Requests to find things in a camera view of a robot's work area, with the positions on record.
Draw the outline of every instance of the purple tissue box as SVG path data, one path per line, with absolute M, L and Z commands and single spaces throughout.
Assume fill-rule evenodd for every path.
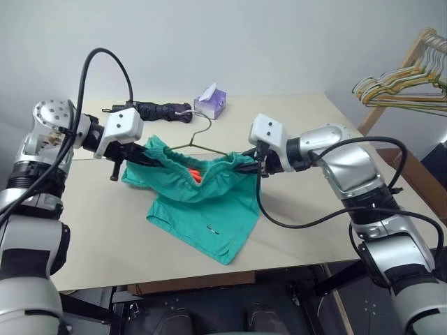
M 226 106 L 226 92 L 214 90 L 211 98 L 199 101 L 200 97 L 194 99 L 194 110 L 202 112 L 210 119 L 217 119 Z

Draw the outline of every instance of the wire hanger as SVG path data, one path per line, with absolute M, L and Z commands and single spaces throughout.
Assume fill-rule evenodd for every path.
M 202 112 L 198 112 L 198 111 L 196 111 L 196 110 L 185 110 L 185 111 L 183 111 L 183 112 L 176 112 L 176 115 L 181 116 L 181 115 L 186 114 L 186 113 L 193 113 L 193 114 L 197 115 L 198 117 L 205 117 L 206 120 L 208 120 L 208 126 L 207 126 L 207 128 L 202 129 L 201 131 L 196 131 L 196 132 L 192 135 L 191 140 L 189 141 L 188 144 L 183 144 L 183 145 L 179 145 L 178 147 L 172 147 L 172 148 L 168 148 L 168 147 L 166 147 L 166 148 L 165 148 L 165 152 L 166 152 L 166 151 L 176 150 L 176 149 L 181 149 L 181 148 L 186 148 L 186 147 L 195 147 L 195 148 L 203 149 L 203 150 L 206 150 L 206 151 L 215 152 L 216 154 L 221 154 L 221 155 L 224 155 L 225 157 L 228 157 L 228 154 L 226 154 L 225 152 L 222 152 L 222 151 L 219 151 L 219 150 L 215 150 L 215 149 L 211 149 L 211 148 L 207 148 L 207 147 L 203 147 L 203 146 L 201 146 L 201 145 L 197 145 L 197 144 L 194 144 L 194 143 L 193 143 L 193 142 L 194 142 L 194 137 L 195 137 L 197 134 L 199 134 L 199 133 L 204 133 L 205 131 L 207 131 L 208 129 L 211 128 L 212 121 L 211 121 L 211 119 L 210 119 L 208 116 L 206 116 L 206 115 L 203 114 Z
M 420 42 L 412 66 L 365 78 L 354 86 L 353 93 L 367 107 L 400 107 L 447 117 L 446 58 L 447 40 L 427 36 Z M 440 89 L 439 94 L 407 92 L 424 84 Z

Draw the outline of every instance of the orange object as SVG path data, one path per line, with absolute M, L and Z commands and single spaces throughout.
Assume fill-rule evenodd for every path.
M 193 170 L 193 169 L 188 169 L 189 173 L 191 173 L 191 176 L 193 177 L 193 179 L 197 182 L 200 183 L 202 181 L 202 176 L 200 175 L 200 172 L 197 170 Z

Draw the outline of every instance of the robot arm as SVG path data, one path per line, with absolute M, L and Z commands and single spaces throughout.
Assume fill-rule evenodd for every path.
M 23 141 L 5 190 L 0 211 L 18 199 L 53 164 L 68 128 L 70 109 L 65 101 L 42 101 L 34 110 L 34 129 Z M 115 162 L 117 180 L 124 159 L 160 166 L 135 143 L 142 120 L 133 109 L 111 114 L 105 127 L 98 119 L 81 114 L 74 148 L 84 147 L 95 158 Z M 0 333 L 67 334 L 59 293 L 50 280 L 66 261 L 70 230 L 59 221 L 61 200 L 73 148 L 54 173 L 0 226 Z
M 264 177 L 317 165 L 346 208 L 399 209 L 371 156 L 358 145 L 339 147 L 315 161 L 324 149 L 348 137 L 346 127 L 328 124 L 289 138 L 279 122 L 260 114 L 249 141 L 257 146 L 254 155 L 265 156 Z M 390 288 L 404 331 L 444 334 L 447 284 L 434 277 L 434 258 L 409 217 L 377 211 L 349 215 L 352 228 L 363 240 L 358 246 L 360 257 L 372 280 Z

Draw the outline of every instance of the floor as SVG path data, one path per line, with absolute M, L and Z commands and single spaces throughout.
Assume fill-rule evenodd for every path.
M 332 263 L 332 273 L 345 268 L 350 262 Z M 443 279 L 447 279 L 447 248 L 444 248 Z M 400 324 L 394 311 L 388 291 L 373 284 L 366 277 L 340 289 L 349 324 L 355 335 L 396 335 L 401 334 Z M 107 306 L 110 288 L 80 290 L 74 297 L 87 302 Z M 126 335 L 152 335 L 156 326 L 172 308 L 186 308 L 198 321 L 199 334 L 242 331 L 244 312 L 252 303 L 271 306 L 282 318 L 290 333 L 309 334 L 302 310 L 296 306 L 287 290 L 281 284 L 256 284 L 232 288 L 213 288 L 195 292 L 174 292 L 147 297 L 138 303 L 141 314 L 128 322 Z M 315 309 L 326 335 L 346 334 L 333 295 L 315 298 Z M 68 317 L 73 325 L 73 335 L 108 335 L 109 326 Z

